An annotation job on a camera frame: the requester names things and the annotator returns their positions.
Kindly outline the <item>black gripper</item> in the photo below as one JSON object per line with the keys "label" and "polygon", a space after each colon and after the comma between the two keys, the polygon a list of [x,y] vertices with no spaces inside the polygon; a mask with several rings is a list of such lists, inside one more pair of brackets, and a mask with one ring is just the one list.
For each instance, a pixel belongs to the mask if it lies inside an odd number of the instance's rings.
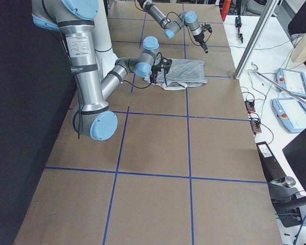
{"label": "black gripper", "polygon": [[168,74],[169,70],[171,68],[171,65],[172,65],[172,60],[171,59],[160,57],[158,59],[158,63],[154,64],[151,67],[151,74],[149,76],[150,82],[151,83],[156,83],[156,78],[157,78],[157,75],[158,75],[159,71],[162,71],[163,75]]}
{"label": "black gripper", "polygon": [[199,45],[202,47],[204,52],[207,54],[209,52],[208,47],[206,45],[207,40],[204,40],[206,31],[212,34],[211,25],[208,23],[201,24],[195,31],[193,31],[193,37],[195,41],[198,42]]}

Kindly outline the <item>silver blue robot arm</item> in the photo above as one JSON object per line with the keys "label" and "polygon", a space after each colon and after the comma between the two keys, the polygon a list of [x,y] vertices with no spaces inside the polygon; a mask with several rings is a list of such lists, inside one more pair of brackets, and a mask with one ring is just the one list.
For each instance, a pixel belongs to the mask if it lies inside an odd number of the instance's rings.
{"label": "silver blue robot arm", "polygon": [[32,1],[34,24],[61,34],[75,76],[79,99],[72,127],[93,140],[107,140],[115,133],[118,118],[107,99],[128,74],[149,77],[155,83],[158,72],[167,74],[172,64],[161,54],[154,36],[144,39],[140,56],[118,58],[107,12],[105,1]]}
{"label": "silver blue robot arm", "polygon": [[205,40],[205,32],[212,33],[212,27],[205,23],[200,24],[195,11],[183,11],[179,14],[171,12],[177,16],[176,20],[171,20],[168,15],[165,15],[152,1],[138,1],[141,9],[147,12],[164,30],[164,34],[168,39],[173,38],[181,29],[187,28],[189,34],[192,35],[195,42],[190,37],[195,46],[200,46],[207,54],[208,47]]}

